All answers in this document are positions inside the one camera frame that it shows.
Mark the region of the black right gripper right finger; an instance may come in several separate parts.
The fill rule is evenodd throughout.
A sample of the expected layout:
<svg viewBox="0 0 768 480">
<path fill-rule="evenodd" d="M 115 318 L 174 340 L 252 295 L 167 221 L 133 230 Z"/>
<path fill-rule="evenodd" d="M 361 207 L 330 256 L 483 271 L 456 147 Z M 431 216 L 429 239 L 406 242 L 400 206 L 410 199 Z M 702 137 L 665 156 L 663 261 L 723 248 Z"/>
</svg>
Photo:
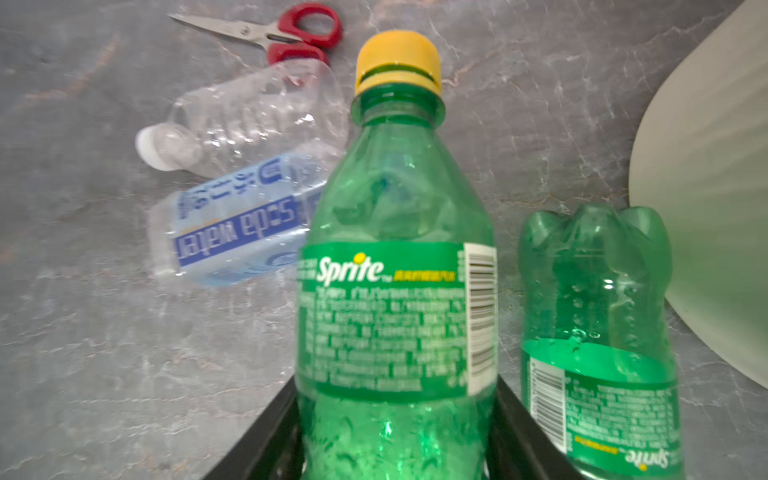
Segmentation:
<svg viewBox="0 0 768 480">
<path fill-rule="evenodd" d="M 491 480 L 582 480 L 499 376 L 486 452 Z"/>
</svg>

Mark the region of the green bottle yellow cap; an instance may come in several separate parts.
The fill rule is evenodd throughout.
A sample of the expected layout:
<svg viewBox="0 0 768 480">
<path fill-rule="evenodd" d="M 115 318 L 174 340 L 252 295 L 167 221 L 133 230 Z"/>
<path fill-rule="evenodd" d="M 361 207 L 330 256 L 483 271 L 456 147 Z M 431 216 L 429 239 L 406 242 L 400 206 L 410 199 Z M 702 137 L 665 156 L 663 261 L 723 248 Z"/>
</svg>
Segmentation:
<svg viewBox="0 0 768 480">
<path fill-rule="evenodd" d="M 360 131 L 297 270 L 295 382 L 308 479 L 479 479 L 498 375 L 492 222 L 439 138 L 436 47 L 362 47 Z"/>
<path fill-rule="evenodd" d="M 685 475 L 664 318 L 671 248 L 659 214 L 538 211 L 519 239 L 521 388 L 531 417 L 589 479 Z"/>
</svg>

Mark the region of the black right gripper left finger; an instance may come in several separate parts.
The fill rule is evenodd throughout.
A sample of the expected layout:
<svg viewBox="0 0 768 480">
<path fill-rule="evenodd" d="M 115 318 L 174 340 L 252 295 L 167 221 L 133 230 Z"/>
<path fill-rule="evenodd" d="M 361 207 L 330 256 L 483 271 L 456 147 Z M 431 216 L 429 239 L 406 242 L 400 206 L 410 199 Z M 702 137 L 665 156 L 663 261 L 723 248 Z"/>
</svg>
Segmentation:
<svg viewBox="0 0 768 480">
<path fill-rule="evenodd" d="M 293 480 L 303 474 L 298 394 L 291 377 L 204 480 Z"/>
</svg>

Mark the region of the crushed clear bottle back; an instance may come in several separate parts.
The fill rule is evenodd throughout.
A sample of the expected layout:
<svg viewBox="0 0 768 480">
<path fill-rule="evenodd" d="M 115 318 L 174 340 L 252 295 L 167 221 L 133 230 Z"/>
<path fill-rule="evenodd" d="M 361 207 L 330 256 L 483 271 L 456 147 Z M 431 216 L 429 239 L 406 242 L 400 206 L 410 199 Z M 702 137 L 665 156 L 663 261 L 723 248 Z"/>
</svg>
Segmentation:
<svg viewBox="0 0 768 480">
<path fill-rule="evenodd" d="M 160 171 L 217 178 L 308 144 L 341 148 L 348 113 L 331 68 L 290 59 L 180 96 L 141 129 L 139 157 Z"/>
</svg>

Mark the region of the soda water clear bottle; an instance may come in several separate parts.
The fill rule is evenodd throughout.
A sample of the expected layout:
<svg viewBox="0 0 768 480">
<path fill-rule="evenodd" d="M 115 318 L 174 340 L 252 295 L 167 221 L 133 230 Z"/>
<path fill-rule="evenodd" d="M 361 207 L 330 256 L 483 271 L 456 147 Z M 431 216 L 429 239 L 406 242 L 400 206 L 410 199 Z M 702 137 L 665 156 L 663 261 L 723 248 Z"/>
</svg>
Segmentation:
<svg viewBox="0 0 768 480">
<path fill-rule="evenodd" d="M 295 263 L 342 151 L 313 140 L 187 190 L 147 214 L 154 278 L 223 287 Z"/>
</svg>

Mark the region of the white ribbed trash bin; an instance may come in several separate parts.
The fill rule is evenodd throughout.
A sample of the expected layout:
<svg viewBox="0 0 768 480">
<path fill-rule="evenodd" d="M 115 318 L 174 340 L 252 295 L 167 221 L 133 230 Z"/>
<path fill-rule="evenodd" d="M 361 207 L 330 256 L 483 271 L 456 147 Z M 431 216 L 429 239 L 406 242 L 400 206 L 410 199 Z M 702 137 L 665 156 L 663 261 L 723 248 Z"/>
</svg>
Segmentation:
<svg viewBox="0 0 768 480">
<path fill-rule="evenodd" d="M 723 360 L 767 381 L 767 5 L 735 9 L 665 80 L 629 169 L 673 263 L 667 300 Z"/>
</svg>

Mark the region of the red handled scissors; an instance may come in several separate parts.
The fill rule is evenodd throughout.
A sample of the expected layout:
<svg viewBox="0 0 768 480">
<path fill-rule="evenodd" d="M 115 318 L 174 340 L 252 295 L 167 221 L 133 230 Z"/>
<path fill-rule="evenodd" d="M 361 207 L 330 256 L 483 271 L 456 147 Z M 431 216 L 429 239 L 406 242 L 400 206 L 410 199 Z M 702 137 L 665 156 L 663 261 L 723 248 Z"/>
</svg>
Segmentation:
<svg viewBox="0 0 768 480">
<path fill-rule="evenodd" d="M 311 15 L 328 17 L 332 22 L 330 31 L 320 35 L 301 29 L 301 19 Z M 184 14 L 169 14 L 169 17 L 217 35 L 256 44 L 265 51 L 269 65 L 297 58 L 315 59 L 328 64 L 325 50 L 335 47 L 343 38 L 339 14 L 321 3 L 293 6 L 268 25 Z"/>
</svg>

